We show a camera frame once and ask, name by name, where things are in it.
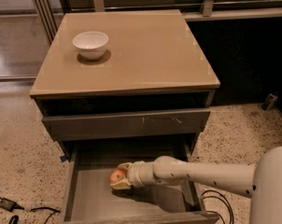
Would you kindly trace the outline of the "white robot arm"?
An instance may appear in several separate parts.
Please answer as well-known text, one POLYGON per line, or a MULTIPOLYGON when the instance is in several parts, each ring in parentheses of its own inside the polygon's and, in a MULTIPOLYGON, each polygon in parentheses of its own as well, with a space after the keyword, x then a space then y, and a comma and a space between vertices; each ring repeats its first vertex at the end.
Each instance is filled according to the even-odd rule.
POLYGON ((248 197, 250 224, 282 224, 282 147, 256 164, 199 163, 161 156, 155 161, 125 162, 109 177, 112 189, 174 186, 184 180, 248 197))

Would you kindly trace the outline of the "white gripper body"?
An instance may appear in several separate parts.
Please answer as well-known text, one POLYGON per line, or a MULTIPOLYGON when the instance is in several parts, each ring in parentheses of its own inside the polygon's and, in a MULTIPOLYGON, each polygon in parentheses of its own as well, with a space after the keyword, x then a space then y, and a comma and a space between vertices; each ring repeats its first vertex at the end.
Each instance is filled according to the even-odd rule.
POLYGON ((136 161, 128 169, 127 178, 135 188, 154 184, 153 162, 136 161))

